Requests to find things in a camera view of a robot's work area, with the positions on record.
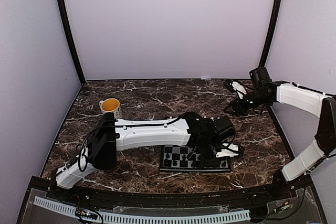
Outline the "black pawn piece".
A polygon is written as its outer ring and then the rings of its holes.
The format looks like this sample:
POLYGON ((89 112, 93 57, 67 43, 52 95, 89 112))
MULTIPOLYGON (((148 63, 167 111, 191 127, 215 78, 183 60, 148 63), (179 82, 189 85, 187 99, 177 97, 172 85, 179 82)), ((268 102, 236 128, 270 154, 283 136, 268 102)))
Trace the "black pawn piece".
POLYGON ((164 162, 163 162, 163 165, 164 166, 170 166, 170 160, 165 159, 164 162))

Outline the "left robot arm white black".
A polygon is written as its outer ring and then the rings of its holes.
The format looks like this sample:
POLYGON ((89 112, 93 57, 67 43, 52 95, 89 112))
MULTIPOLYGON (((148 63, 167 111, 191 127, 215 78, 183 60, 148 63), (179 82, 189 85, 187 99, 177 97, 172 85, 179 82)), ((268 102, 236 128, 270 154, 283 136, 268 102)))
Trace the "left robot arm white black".
POLYGON ((61 200, 71 200, 78 181, 97 170, 115 168, 117 152, 132 148, 175 145, 196 150, 203 159, 238 156, 241 148, 230 139, 234 135, 227 116, 210 119, 185 112, 165 120, 130 121, 106 113, 86 135, 76 158, 57 169, 53 191, 61 200))

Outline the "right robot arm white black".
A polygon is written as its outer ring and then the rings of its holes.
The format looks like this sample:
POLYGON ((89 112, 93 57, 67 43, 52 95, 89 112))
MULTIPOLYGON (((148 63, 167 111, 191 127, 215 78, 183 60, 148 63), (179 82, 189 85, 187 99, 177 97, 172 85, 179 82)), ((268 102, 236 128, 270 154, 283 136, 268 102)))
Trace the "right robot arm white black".
POLYGON ((335 95, 295 82, 273 81, 265 67, 250 71, 249 76, 251 87, 238 80, 225 80, 225 87, 237 95, 224 111, 243 116, 257 107, 275 106, 276 118, 295 152, 295 158, 268 187, 269 197, 278 200, 287 193, 287 182, 335 156, 335 95))

